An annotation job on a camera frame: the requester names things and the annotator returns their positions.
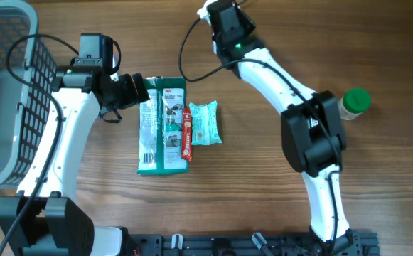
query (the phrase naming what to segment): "product package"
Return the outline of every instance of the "product package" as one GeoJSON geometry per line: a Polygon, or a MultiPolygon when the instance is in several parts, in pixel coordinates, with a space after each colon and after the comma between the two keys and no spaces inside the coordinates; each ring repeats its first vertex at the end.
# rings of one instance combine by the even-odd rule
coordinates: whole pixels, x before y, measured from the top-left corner
{"type": "Polygon", "coordinates": [[[183,113],[183,148],[181,158],[192,161],[192,115],[188,108],[183,113]]]}
{"type": "Polygon", "coordinates": [[[192,114],[192,145],[209,145],[222,143],[218,132],[217,109],[218,102],[196,106],[189,104],[192,114]]]}
{"type": "Polygon", "coordinates": [[[138,174],[163,175],[188,171],[181,158],[186,82],[183,78],[147,78],[150,100],[140,104],[138,174]]]}

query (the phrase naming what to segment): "green bottle cap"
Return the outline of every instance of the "green bottle cap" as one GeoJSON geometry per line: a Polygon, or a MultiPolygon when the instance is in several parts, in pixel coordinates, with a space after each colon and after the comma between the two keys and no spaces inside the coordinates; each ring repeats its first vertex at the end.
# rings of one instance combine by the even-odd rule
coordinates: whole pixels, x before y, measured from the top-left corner
{"type": "Polygon", "coordinates": [[[362,88],[349,90],[343,97],[345,109],[353,114],[360,114],[370,107],[370,95],[362,88]]]}

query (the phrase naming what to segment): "plastic bin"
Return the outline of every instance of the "plastic bin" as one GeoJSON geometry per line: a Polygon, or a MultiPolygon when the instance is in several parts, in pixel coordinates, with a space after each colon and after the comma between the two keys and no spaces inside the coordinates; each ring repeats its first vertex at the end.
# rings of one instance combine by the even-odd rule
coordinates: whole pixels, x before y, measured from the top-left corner
{"type": "MultiPolygon", "coordinates": [[[[50,101],[13,79],[5,68],[10,45],[38,31],[37,13],[23,1],[0,1],[0,188],[15,188],[31,166],[48,118],[50,101]]],[[[57,68],[40,38],[17,47],[11,65],[18,75],[49,91],[57,68]]]]}

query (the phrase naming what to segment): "cable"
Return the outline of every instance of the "cable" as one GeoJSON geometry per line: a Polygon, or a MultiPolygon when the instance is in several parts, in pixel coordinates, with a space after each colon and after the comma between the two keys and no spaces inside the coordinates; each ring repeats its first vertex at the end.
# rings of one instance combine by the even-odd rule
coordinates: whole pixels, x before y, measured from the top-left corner
{"type": "Polygon", "coordinates": [[[119,47],[118,42],[116,42],[115,40],[113,40],[113,44],[114,46],[116,46],[116,49],[118,50],[118,63],[116,64],[116,67],[112,69],[112,74],[115,74],[116,72],[118,72],[119,67],[121,66],[121,48],[119,47]]]}
{"type": "Polygon", "coordinates": [[[2,240],[2,243],[0,245],[0,255],[2,255],[2,253],[4,251],[4,248],[6,247],[7,242],[9,241],[9,239],[12,236],[13,232],[15,231],[16,226],[21,222],[21,219],[25,216],[26,211],[28,211],[29,206],[31,205],[31,202],[34,200],[34,198],[36,197],[37,192],[39,191],[39,189],[41,188],[41,186],[43,184],[43,181],[44,181],[44,179],[46,177],[46,174],[48,172],[48,167],[50,166],[51,160],[53,159],[53,155],[54,155],[56,147],[58,145],[58,140],[59,140],[61,128],[62,128],[62,125],[63,125],[63,111],[61,110],[61,106],[59,105],[59,102],[50,93],[43,90],[42,87],[37,87],[34,84],[31,84],[31,83],[25,81],[24,79],[20,78],[17,74],[15,74],[13,72],[13,70],[10,67],[10,57],[11,57],[12,51],[14,50],[14,48],[19,43],[21,43],[21,42],[23,42],[23,41],[25,41],[29,38],[42,38],[42,37],[53,39],[54,41],[60,42],[63,45],[70,48],[74,53],[78,54],[78,51],[75,48],[73,48],[70,44],[66,43],[65,41],[63,41],[59,38],[56,38],[55,36],[46,35],[46,34],[33,34],[33,35],[23,36],[22,38],[18,39],[14,43],[12,43],[9,50],[7,51],[7,55],[6,55],[6,69],[7,69],[7,71],[17,81],[21,82],[24,85],[29,86],[33,90],[39,91],[39,93],[46,96],[53,103],[53,105],[56,108],[56,112],[58,114],[58,122],[57,122],[57,125],[56,125],[55,137],[53,139],[53,143],[51,144],[50,151],[48,152],[47,161],[43,165],[41,175],[38,177],[36,186],[34,187],[31,195],[28,198],[28,200],[26,201],[26,203],[24,204],[24,206],[20,210],[20,213],[18,214],[18,216],[16,216],[16,219],[12,223],[11,227],[9,228],[9,231],[4,236],[4,239],[2,240]]]}
{"type": "Polygon", "coordinates": [[[237,63],[242,63],[242,62],[251,62],[251,63],[257,63],[262,65],[264,68],[269,68],[272,72],[276,73],[276,75],[278,75],[289,87],[290,89],[293,91],[293,93],[298,96],[303,103],[305,104],[307,110],[310,112],[310,114],[312,115],[312,117],[314,119],[316,119],[318,121],[318,125],[320,126],[322,132],[324,133],[326,140],[328,141],[331,149],[333,150],[334,153],[334,157],[336,158],[336,161],[338,162],[338,167],[339,170],[338,171],[332,171],[329,173],[327,181],[329,184],[329,188],[330,188],[330,192],[331,192],[331,198],[332,198],[332,204],[333,204],[333,209],[334,209],[334,228],[333,228],[333,237],[331,238],[331,249],[329,254],[332,255],[333,254],[333,249],[334,249],[334,245],[336,243],[336,235],[337,235],[337,229],[338,229],[338,212],[337,212],[337,205],[336,205],[336,197],[334,195],[334,190],[333,190],[333,184],[332,184],[332,175],[333,174],[339,174],[342,172],[342,158],[340,157],[336,147],[333,144],[333,141],[331,139],[331,136],[329,136],[329,133],[327,132],[323,122],[321,121],[320,117],[315,113],[315,110],[313,110],[313,108],[308,104],[308,101],[306,100],[306,98],[298,91],[298,89],[296,89],[291,83],[290,81],[283,75],[281,74],[276,68],[272,67],[271,65],[269,65],[266,62],[260,61],[260,60],[254,60],[254,59],[249,59],[249,58],[244,58],[241,60],[232,60],[227,64],[221,65],[220,67],[210,71],[209,73],[207,73],[206,75],[203,75],[199,78],[195,78],[195,79],[190,79],[186,77],[186,74],[184,74],[183,71],[183,64],[182,64],[182,55],[183,55],[183,49],[184,49],[184,45],[186,44],[187,38],[189,36],[189,34],[192,32],[193,28],[195,28],[195,26],[198,24],[198,22],[200,22],[200,18],[198,18],[197,20],[195,20],[192,24],[192,26],[189,28],[186,36],[183,39],[183,42],[181,43],[181,49],[179,51],[179,57],[178,57],[178,65],[179,65],[179,71],[181,73],[181,75],[183,76],[183,78],[188,81],[188,82],[198,82],[200,80],[203,80],[213,74],[215,74],[216,72],[222,70],[223,68],[228,68],[232,65],[235,65],[237,63]]]}

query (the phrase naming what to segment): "red wrapper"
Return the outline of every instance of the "red wrapper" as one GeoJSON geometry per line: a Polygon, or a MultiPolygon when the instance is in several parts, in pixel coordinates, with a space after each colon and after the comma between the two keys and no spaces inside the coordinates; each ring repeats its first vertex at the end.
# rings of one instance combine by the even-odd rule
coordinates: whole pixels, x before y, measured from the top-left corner
{"type": "Polygon", "coordinates": [[[192,160],[192,115],[188,108],[183,111],[183,147],[181,148],[181,158],[187,161],[192,160]]]}

